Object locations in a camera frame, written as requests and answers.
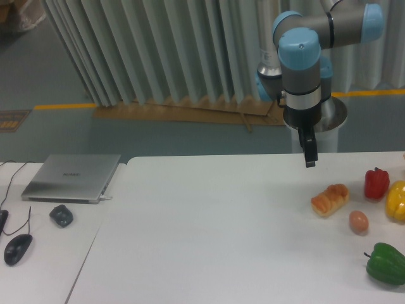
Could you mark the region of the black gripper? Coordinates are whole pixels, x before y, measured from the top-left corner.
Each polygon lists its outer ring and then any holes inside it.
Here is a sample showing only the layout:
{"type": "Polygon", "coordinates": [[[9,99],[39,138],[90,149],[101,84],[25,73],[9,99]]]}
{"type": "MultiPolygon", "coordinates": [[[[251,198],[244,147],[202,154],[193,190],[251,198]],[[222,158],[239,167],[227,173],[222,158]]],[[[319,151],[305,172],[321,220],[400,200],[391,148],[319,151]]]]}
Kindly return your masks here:
{"type": "Polygon", "coordinates": [[[305,110],[286,106],[283,110],[283,119],[287,125],[298,129],[299,143],[303,150],[306,168],[314,167],[318,161],[318,149],[313,126],[321,120],[321,106],[305,110]]]}

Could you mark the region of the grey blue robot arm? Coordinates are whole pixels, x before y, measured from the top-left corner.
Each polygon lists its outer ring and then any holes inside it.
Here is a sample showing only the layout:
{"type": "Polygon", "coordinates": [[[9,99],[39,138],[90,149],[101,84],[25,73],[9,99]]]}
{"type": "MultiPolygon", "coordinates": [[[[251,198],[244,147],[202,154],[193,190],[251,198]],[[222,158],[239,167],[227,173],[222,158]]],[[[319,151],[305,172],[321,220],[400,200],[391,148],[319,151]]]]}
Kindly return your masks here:
{"type": "Polygon", "coordinates": [[[318,159],[316,126],[338,115],[331,96],[333,69],[324,49],[379,39],[384,15],[379,4],[322,1],[320,15],[280,13],[278,1],[258,1],[261,59],[256,83],[262,98],[283,108],[283,120],[297,132],[307,167],[318,159]]]}

